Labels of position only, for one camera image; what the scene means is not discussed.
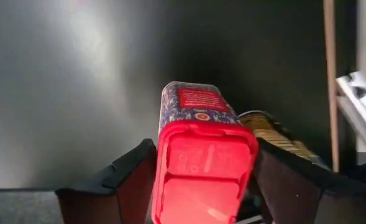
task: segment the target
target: dark gray wall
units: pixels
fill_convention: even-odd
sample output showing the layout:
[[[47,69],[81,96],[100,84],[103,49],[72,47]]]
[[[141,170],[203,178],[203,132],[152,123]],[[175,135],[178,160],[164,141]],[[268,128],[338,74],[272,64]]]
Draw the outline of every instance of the dark gray wall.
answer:
[[[157,138],[172,80],[267,110],[323,158],[322,1],[0,1],[0,187],[60,187]]]

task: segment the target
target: wooden stick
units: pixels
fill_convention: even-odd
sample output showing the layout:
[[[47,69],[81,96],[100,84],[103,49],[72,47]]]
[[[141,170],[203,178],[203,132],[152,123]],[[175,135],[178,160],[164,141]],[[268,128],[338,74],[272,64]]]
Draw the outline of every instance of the wooden stick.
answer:
[[[326,44],[327,89],[329,95],[329,119],[331,122],[331,142],[333,171],[339,171],[339,137],[337,133],[336,104],[336,39],[334,27],[334,0],[324,0],[324,23]]]

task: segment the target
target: red plastic lid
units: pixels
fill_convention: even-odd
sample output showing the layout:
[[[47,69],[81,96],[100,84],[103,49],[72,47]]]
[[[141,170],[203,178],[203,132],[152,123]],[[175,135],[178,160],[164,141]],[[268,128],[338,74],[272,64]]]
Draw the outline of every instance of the red plastic lid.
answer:
[[[168,124],[159,139],[153,221],[234,223],[257,148],[254,136],[242,126]]]

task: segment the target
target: red label panel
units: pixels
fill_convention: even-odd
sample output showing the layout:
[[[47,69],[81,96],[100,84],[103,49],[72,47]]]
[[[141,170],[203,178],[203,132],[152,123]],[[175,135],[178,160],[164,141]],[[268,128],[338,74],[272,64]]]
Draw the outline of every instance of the red label panel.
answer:
[[[179,88],[180,108],[211,109],[228,112],[226,102],[216,91]]]

